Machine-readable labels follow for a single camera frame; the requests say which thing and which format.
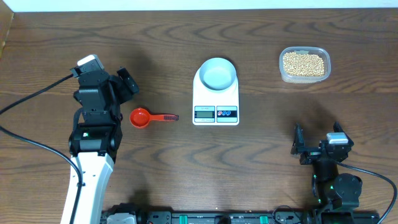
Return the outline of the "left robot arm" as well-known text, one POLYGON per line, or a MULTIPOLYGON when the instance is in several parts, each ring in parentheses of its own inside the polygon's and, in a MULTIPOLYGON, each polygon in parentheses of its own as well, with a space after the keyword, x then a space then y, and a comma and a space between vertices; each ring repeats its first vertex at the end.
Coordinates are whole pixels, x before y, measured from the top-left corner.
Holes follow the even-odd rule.
POLYGON ((125 68, 116 75, 103 69, 74 68, 81 104, 69 137, 72 166, 62 223, 99 223, 104 195, 123 134, 121 104, 139 87, 125 68))

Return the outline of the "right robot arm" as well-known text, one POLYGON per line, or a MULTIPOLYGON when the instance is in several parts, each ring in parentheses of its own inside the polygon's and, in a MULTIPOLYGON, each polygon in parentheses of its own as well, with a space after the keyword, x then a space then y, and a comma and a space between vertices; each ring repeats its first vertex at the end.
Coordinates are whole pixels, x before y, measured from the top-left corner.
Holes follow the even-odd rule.
POLYGON ((337 165, 348 157, 354 142, 339 123, 318 146, 306 146, 303 129, 295 125, 292 155, 300 156, 301 165, 311 165, 312 192, 318 207, 303 213, 302 223, 354 223, 353 210, 359 207, 362 180, 353 174, 339 173, 337 165))

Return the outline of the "red measuring scoop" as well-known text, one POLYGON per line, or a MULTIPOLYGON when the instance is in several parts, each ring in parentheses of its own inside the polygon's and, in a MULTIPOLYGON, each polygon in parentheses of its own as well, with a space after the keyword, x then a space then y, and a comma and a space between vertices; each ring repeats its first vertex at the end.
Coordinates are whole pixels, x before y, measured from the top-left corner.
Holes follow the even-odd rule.
POLYGON ((175 114, 151 114, 144 108, 136 108, 129 115, 129 120, 135 128, 146 128, 151 121, 178 121, 179 116, 175 114))

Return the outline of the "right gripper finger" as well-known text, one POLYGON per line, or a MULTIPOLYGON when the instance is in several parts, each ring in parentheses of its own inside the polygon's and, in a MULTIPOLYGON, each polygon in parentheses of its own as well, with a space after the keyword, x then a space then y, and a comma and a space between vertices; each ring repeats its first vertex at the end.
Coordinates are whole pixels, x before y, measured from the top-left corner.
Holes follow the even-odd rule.
MULTIPOLYGON (((345 133, 345 131, 341 127, 340 123, 337 122, 337 121, 333 125, 333 130, 334 130, 334 133, 339 133, 339 132, 345 133)), ((346 136, 348 137, 348 144, 347 145, 354 146, 354 142, 352 141, 352 139, 347 134, 346 134, 346 136)))
POLYGON ((301 154, 305 150, 305 141, 303 138, 303 129, 297 123, 294 128, 294 141, 291 148, 291 154, 301 154))

